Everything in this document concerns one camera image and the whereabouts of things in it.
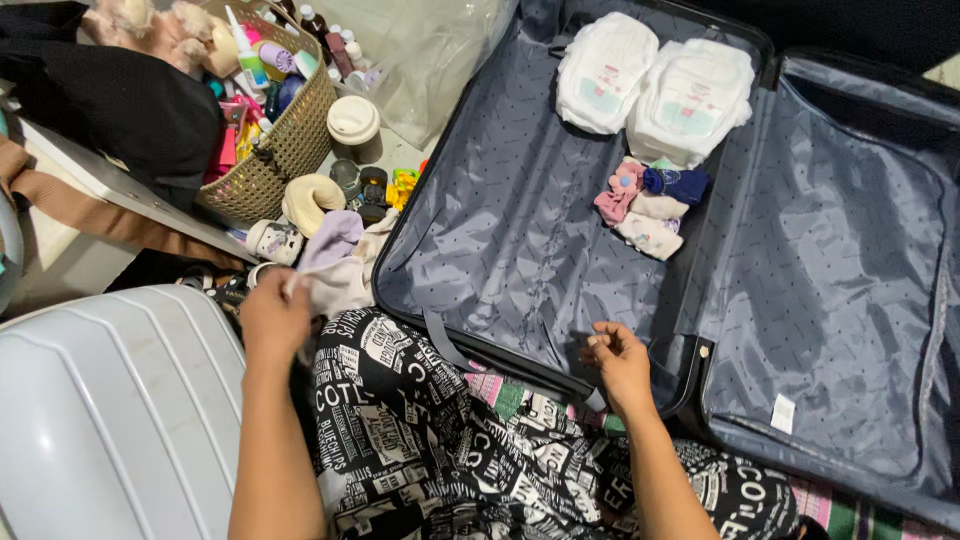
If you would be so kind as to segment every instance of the wicker basket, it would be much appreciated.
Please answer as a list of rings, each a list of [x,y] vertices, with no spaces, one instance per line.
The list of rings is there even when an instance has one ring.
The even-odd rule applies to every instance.
[[[220,180],[200,189],[197,203],[230,224],[249,226],[260,219],[278,218],[286,183],[297,176],[317,172],[330,151],[326,113],[337,96],[323,69],[320,43],[306,32],[294,36],[262,19],[254,9],[265,4],[209,0],[203,6],[209,13],[227,20],[224,6],[229,5],[238,21],[250,22],[264,39],[283,45],[291,53],[305,50],[318,60],[320,68],[276,120],[274,128],[260,137],[258,151],[237,163]]]

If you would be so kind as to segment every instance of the care label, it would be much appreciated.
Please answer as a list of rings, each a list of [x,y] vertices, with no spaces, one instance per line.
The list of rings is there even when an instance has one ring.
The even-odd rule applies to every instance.
[[[774,402],[774,415],[770,419],[770,427],[792,435],[793,411],[795,408],[797,408],[796,404],[783,397],[783,394],[777,394],[777,400]]]

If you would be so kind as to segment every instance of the clear plastic bag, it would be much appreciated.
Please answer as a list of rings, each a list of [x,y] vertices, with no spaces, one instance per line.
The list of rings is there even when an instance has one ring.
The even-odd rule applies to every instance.
[[[422,150],[446,123],[467,81],[503,38],[517,2],[313,3],[327,24],[353,31],[364,58],[380,74],[366,91],[347,91],[374,102],[383,123]]]

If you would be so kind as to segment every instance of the black and white printed pants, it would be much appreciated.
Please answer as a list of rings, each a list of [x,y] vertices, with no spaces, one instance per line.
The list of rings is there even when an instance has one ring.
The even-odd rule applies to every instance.
[[[315,469],[342,538],[629,538],[627,441],[533,395],[501,418],[427,337],[376,308],[309,344]],[[724,539],[787,536],[786,477],[691,441],[675,449]]]

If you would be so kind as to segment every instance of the black suitcase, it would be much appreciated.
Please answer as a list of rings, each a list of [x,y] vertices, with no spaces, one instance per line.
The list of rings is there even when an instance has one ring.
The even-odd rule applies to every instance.
[[[557,37],[624,12],[663,44],[750,54],[754,114],[705,168],[683,248],[647,258],[592,199],[627,153],[554,111]],[[577,350],[613,320],[649,344],[660,413],[696,396],[728,446],[960,528],[960,97],[689,7],[521,2],[374,269],[380,306],[539,388],[597,405]],[[771,428],[778,395],[789,430]]]

